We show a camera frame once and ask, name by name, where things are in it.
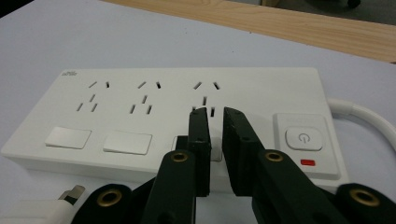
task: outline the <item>white switch button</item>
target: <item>white switch button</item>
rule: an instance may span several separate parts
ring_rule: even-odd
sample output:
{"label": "white switch button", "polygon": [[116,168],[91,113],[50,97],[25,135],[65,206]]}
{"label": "white switch button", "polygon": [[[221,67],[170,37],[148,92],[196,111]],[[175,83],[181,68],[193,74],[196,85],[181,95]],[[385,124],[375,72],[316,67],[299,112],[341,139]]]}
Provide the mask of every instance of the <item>white switch button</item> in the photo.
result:
{"label": "white switch button", "polygon": [[50,132],[45,143],[47,147],[65,147],[82,149],[91,131],[55,127]]}
{"label": "white switch button", "polygon": [[146,155],[149,150],[151,136],[151,134],[145,133],[112,131],[105,141],[103,150],[106,152]]}
{"label": "white switch button", "polygon": [[318,151],[323,147],[320,132],[314,128],[290,127],[286,130],[286,143],[291,149]]}

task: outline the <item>red indicator light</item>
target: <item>red indicator light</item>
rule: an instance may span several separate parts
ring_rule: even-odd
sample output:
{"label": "red indicator light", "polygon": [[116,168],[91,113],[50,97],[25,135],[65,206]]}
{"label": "red indicator light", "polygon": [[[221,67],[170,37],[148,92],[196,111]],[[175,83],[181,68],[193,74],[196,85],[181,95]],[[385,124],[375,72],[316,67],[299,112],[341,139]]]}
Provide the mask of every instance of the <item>red indicator light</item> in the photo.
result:
{"label": "red indicator light", "polygon": [[301,160],[301,165],[309,165],[309,166],[315,166],[315,161],[312,160]]}

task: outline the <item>plug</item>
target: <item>plug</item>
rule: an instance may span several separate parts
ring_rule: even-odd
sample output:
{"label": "plug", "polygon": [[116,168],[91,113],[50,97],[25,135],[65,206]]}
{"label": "plug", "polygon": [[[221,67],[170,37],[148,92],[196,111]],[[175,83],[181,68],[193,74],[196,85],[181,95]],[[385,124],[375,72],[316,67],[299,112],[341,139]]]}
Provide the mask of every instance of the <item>plug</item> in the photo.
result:
{"label": "plug", "polygon": [[1,224],[69,224],[77,212],[73,206],[85,188],[75,185],[58,200],[22,200],[0,217]]}

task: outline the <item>power strip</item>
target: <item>power strip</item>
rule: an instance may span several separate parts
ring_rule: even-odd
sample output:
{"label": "power strip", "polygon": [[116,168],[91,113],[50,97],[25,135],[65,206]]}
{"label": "power strip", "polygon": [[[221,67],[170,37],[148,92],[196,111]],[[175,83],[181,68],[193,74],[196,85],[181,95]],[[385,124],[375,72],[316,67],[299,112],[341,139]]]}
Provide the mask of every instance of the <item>power strip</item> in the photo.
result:
{"label": "power strip", "polygon": [[289,154],[316,185],[334,191],[348,182],[314,68],[67,70],[2,154],[28,169],[143,182],[203,106],[212,190],[231,190],[221,152],[224,106],[245,113],[263,145]]}

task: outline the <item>power cord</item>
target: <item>power cord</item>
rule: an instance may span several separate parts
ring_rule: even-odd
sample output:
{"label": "power cord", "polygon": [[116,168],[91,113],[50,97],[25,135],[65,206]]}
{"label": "power cord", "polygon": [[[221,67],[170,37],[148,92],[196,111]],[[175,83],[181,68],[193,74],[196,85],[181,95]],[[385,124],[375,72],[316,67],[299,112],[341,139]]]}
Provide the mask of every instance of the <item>power cord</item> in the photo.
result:
{"label": "power cord", "polygon": [[334,114],[353,115],[367,121],[375,126],[389,140],[393,149],[396,151],[396,128],[373,110],[353,102],[328,98],[330,110]]}

